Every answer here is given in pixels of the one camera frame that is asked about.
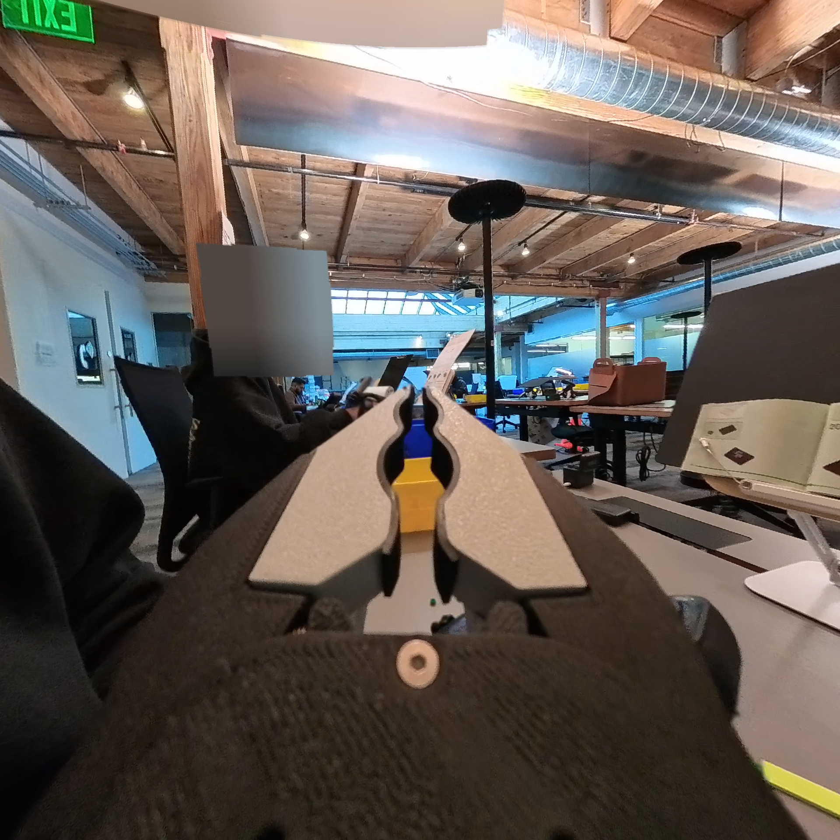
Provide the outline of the yellow plastic bin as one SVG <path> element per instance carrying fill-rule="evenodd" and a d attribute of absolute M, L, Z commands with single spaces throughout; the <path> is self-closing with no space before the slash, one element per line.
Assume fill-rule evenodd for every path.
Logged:
<path fill-rule="evenodd" d="M 393 485 L 401 533 L 433 532 L 438 501 L 445 489 L 432 470 L 432 459 L 408 458 Z"/>

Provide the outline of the black office chair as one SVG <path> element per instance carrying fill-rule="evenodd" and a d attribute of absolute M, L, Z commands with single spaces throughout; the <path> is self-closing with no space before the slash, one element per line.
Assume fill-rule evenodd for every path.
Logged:
<path fill-rule="evenodd" d="M 550 429 L 553 438 L 563 452 L 569 455 L 583 455 L 595 448 L 595 434 L 592 428 L 582 423 L 565 423 L 559 420 Z"/>
<path fill-rule="evenodd" d="M 220 479 L 188 475 L 193 405 L 180 372 L 121 357 L 114 365 L 161 468 L 164 496 L 156 563 L 163 572 L 176 573 L 217 525 Z"/>

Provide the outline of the brown cardboard carrier box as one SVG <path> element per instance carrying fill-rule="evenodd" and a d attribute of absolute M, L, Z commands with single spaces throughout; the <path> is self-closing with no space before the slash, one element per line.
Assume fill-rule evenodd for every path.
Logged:
<path fill-rule="evenodd" d="M 647 357 L 637 364 L 615 364 L 609 358 L 593 362 L 589 373 L 589 406 L 636 406 L 665 399 L 667 364 Z"/>

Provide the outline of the framed wall picture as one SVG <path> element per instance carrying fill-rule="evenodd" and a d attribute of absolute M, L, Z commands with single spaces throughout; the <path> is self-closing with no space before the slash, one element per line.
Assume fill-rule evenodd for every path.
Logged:
<path fill-rule="evenodd" d="M 72 310 L 67 310 L 66 316 L 77 384 L 102 385 L 102 356 L 96 319 Z"/>

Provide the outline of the round silver air duct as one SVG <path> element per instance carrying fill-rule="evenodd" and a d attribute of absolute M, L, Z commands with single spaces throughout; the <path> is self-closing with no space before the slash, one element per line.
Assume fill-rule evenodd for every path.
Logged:
<path fill-rule="evenodd" d="M 509 48 L 523 85 L 834 159 L 838 114 L 601 36 L 504 13 L 487 47 Z"/>

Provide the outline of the white book stand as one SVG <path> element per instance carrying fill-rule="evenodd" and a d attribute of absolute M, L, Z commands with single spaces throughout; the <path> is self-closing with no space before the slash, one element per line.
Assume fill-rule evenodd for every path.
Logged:
<path fill-rule="evenodd" d="M 804 534 L 815 559 L 754 574 L 746 578 L 744 584 L 764 600 L 837 631 L 839 559 L 819 529 L 817 519 L 838 522 L 838 499 L 754 479 L 711 475 L 703 478 L 722 494 L 788 512 Z"/>

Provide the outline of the black floor lamp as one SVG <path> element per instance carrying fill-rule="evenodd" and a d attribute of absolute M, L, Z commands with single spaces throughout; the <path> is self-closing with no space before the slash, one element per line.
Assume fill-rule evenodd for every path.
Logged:
<path fill-rule="evenodd" d="M 722 259 L 729 259 L 742 249 L 739 241 L 721 241 L 693 248 L 677 258 L 680 266 L 703 267 L 703 314 L 706 315 L 711 304 L 712 264 Z"/>
<path fill-rule="evenodd" d="M 467 185 L 448 199 L 447 210 L 457 223 L 479 225 L 482 236 L 481 266 L 485 310 L 486 416 L 497 414 L 496 321 L 494 309 L 494 271 L 492 232 L 494 222 L 516 216 L 524 207 L 524 188 L 509 180 L 490 180 Z"/>

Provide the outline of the wooden column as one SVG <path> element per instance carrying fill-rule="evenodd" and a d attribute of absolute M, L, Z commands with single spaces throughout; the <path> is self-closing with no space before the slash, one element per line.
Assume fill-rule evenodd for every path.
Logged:
<path fill-rule="evenodd" d="M 227 217 L 212 41 L 204 27 L 160 17 L 171 104 L 175 164 L 185 226 L 185 257 L 194 326 L 205 329 L 198 247 L 224 242 Z"/>

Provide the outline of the beige printed board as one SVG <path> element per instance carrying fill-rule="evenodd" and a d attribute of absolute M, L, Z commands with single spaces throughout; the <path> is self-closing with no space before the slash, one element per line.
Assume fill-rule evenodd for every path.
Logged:
<path fill-rule="evenodd" d="M 452 335 L 441 350 L 437 360 L 427 373 L 425 391 L 448 392 L 455 378 L 455 366 L 459 356 L 475 335 L 475 329 Z"/>

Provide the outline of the instruction booklet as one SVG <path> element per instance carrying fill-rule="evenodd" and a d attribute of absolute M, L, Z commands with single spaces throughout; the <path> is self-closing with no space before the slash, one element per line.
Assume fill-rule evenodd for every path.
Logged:
<path fill-rule="evenodd" d="M 701 407 L 681 468 L 839 496 L 839 404 L 786 399 Z"/>

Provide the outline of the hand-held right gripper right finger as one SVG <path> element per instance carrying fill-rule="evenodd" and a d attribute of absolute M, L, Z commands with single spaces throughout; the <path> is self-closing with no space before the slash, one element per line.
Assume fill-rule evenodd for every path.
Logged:
<path fill-rule="evenodd" d="M 499 602 L 587 591 L 584 574 L 529 465 L 443 391 L 423 390 L 434 514 L 434 580 L 443 602 L 486 617 Z"/>

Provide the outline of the rectangular metal air duct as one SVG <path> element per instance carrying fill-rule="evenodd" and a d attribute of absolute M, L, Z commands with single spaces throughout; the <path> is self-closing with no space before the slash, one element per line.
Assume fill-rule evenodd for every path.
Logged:
<path fill-rule="evenodd" d="M 838 228 L 838 174 L 229 39 L 237 142 Z"/>

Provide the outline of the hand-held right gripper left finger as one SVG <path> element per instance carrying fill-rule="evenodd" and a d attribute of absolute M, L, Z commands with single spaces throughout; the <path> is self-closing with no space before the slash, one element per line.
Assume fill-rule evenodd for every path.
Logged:
<path fill-rule="evenodd" d="M 415 395 L 402 388 L 312 455 L 248 582 L 351 613 L 391 596 L 401 565 L 401 518 L 393 489 L 405 465 Z"/>

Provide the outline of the black backing board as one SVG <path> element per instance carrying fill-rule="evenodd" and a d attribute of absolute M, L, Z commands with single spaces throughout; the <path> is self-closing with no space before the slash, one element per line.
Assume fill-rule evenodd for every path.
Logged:
<path fill-rule="evenodd" d="M 839 401 L 839 267 L 713 297 L 659 446 L 678 467 L 700 408 L 761 399 Z"/>

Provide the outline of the green exit sign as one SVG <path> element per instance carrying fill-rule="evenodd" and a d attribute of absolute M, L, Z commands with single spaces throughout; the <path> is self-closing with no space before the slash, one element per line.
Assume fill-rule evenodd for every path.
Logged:
<path fill-rule="evenodd" d="M 2 1 L 2 24 L 20 33 L 96 43 L 92 8 L 71 1 Z"/>

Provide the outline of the wooden background desk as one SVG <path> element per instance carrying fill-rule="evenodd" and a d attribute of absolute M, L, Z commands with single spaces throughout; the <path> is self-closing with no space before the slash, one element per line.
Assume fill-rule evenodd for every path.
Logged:
<path fill-rule="evenodd" d="M 609 463 L 609 455 L 623 460 L 627 451 L 627 433 L 662 435 L 667 421 L 676 407 L 674 400 L 662 400 L 636 406 L 589 406 L 586 397 L 546 400 L 512 398 L 497 401 L 497 413 L 520 417 L 521 435 L 528 432 L 528 418 L 556 419 L 565 423 L 581 423 L 595 434 L 595 448 L 602 454 L 602 462 Z"/>

